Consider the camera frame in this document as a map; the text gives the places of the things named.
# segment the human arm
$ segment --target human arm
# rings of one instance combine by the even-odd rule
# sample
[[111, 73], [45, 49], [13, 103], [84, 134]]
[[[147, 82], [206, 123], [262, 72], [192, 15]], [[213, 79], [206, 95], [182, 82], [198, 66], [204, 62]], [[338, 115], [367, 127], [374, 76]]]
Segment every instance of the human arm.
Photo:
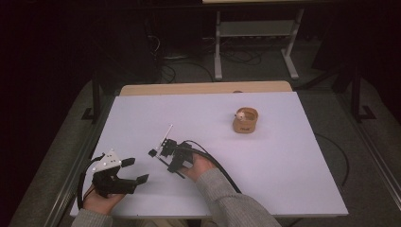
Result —
[[200, 155], [194, 154], [194, 165], [181, 172], [196, 183], [218, 226], [280, 226], [259, 202], [236, 193], [221, 171]]
[[73, 227], [110, 227], [113, 218], [109, 216], [113, 208], [125, 197], [123, 194], [109, 195], [104, 198], [96, 193], [92, 185], [85, 193], [83, 208], [79, 210], [72, 226]]

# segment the wooden cup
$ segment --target wooden cup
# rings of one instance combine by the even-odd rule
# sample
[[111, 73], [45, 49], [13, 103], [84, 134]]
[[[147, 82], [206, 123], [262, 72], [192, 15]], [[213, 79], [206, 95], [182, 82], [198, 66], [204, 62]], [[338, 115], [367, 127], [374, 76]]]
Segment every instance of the wooden cup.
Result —
[[257, 110], [250, 107], [243, 107], [236, 111], [233, 122], [234, 131], [237, 133], [252, 133], [256, 128], [256, 121], [259, 114]]

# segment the person's hand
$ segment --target person's hand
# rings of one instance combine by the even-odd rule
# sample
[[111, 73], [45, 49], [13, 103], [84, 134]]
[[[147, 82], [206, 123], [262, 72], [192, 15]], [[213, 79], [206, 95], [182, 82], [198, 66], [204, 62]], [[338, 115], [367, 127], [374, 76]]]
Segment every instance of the person's hand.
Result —
[[113, 208], [125, 197], [125, 194], [108, 195], [104, 198], [96, 193], [93, 185], [88, 189], [83, 199], [83, 209], [109, 215]]
[[197, 153], [193, 153], [193, 163], [192, 167], [182, 167], [180, 172], [186, 175], [188, 178], [192, 179], [192, 181], [196, 182], [198, 177], [201, 176], [202, 173], [206, 172], [211, 168], [215, 168], [216, 166], [210, 162], [208, 159], [203, 158]]

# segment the white table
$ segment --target white table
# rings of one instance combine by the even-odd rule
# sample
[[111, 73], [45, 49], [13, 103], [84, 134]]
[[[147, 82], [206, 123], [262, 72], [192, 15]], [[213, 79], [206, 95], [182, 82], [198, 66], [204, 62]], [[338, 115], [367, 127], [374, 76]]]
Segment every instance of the white table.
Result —
[[[235, 133], [234, 114], [241, 107], [259, 112], [256, 130]], [[124, 218], [204, 218], [210, 212], [189, 179], [166, 170], [148, 152], [168, 138], [194, 140], [227, 170], [244, 194], [276, 217], [334, 217], [348, 211], [294, 92], [119, 96], [94, 157], [115, 150], [120, 159], [136, 158], [120, 178], [149, 174], [113, 210]], [[88, 171], [84, 190], [92, 173]], [[78, 213], [75, 204], [71, 215]]]

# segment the gray sleeve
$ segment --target gray sleeve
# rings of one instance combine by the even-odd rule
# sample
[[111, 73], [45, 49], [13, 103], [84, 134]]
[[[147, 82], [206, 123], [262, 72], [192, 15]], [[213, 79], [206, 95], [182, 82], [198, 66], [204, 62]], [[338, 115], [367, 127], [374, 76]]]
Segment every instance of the gray sleeve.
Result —
[[196, 182], [219, 226], [276, 227], [277, 220], [253, 198], [236, 193], [217, 168], [203, 173]]
[[113, 218], [105, 216], [94, 211], [80, 209], [72, 227], [111, 227]]

